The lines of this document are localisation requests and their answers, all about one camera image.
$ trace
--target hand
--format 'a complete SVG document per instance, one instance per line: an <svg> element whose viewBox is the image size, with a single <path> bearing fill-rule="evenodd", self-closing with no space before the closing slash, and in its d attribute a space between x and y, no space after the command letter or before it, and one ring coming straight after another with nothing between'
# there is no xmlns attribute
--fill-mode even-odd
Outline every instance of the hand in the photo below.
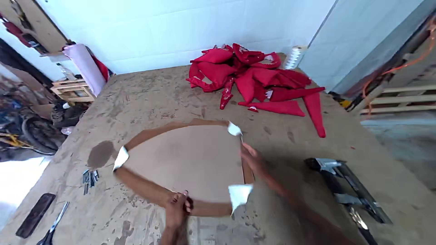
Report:
<svg viewBox="0 0 436 245"><path fill-rule="evenodd" d="M191 213L191 204L187 200L188 191L176 193L172 196L165 207L166 210L166 227L177 229L183 225L188 214Z"/></svg>
<svg viewBox="0 0 436 245"><path fill-rule="evenodd" d="M260 153L246 143L242 144L241 157L250 166L254 174L262 176L267 173Z"/></svg>

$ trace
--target concrete floor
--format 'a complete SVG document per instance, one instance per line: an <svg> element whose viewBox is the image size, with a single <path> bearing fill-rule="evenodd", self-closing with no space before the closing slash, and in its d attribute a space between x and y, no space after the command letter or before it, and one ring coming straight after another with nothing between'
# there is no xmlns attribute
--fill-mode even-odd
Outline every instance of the concrete floor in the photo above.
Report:
<svg viewBox="0 0 436 245"><path fill-rule="evenodd" d="M12 159L0 162L0 231L53 158L27 149L12 154Z"/></svg>
<svg viewBox="0 0 436 245"><path fill-rule="evenodd" d="M376 115L362 125L436 193L436 112Z"/></svg>

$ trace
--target wooden crate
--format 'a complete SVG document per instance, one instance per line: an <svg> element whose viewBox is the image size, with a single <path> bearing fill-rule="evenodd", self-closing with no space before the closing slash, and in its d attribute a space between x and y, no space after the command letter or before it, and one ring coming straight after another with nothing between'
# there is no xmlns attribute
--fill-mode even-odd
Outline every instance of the wooden crate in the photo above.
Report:
<svg viewBox="0 0 436 245"><path fill-rule="evenodd" d="M83 79L57 81L53 85L50 88L53 93L68 102L92 102L95 100L95 95Z"/></svg>
<svg viewBox="0 0 436 245"><path fill-rule="evenodd" d="M436 85L385 88L370 103L371 113L435 110ZM360 111L365 113L369 113L368 108Z"/></svg>

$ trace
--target pile of red fabric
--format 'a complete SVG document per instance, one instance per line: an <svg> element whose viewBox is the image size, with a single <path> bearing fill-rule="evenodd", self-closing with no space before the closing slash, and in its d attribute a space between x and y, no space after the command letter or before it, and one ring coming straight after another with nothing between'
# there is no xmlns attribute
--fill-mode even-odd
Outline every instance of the pile of red fabric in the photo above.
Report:
<svg viewBox="0 0 436 245"><path fill-rule="evenodd" d="M305 116L296 98L303 98L319 137L326 136L321 115L319 92L324 88L305 89L311 79L300 72L278 69L280 57L276 53L264 54L249 51L239 44L216 46L202 51L203 55L192 60L189 69L191 88L201 87L204 92L224 88L220 109L224 109L233 97L232 86L236 83L244 98L239 105L258 112L265 110L282 114Z"/></svg>

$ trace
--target plywood table surface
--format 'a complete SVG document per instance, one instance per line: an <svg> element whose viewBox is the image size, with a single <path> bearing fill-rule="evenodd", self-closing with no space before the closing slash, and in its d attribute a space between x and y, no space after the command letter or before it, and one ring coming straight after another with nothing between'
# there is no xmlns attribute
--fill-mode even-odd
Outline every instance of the plywood table surface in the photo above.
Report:
<svg viewBox="0 0 436 245"><path fill-rule="evenodd" d="M264 155L271 173L298 192L314 210L363 244L349 217L335 203L319 174L303 160L326 157L349 167L384 208L394 225L377 224L360 214L381 245L434 244L436 197L375 137L326 94L321 95L327 137L320 139L304 118L238 106L234 97L219 109L219 92L191 89L184 79L189 66L118 75L68 137L41 179L0 234L0 244L35 245L50 228L63 203L70 205L56 228L54 244L157 245L164 229L164 209L148 203L119 183L112 167L120 147L145 128L192 118L230 120L244 141ZM304 104L298 101L306 112ZM83 195L82 173L98 168L100 181ZM15 236L30 209L46 192L57 195L32 236ZM190 217L187 244L301 244L301 230L286 202L256 181L249 202L232 217Z"/></svg>

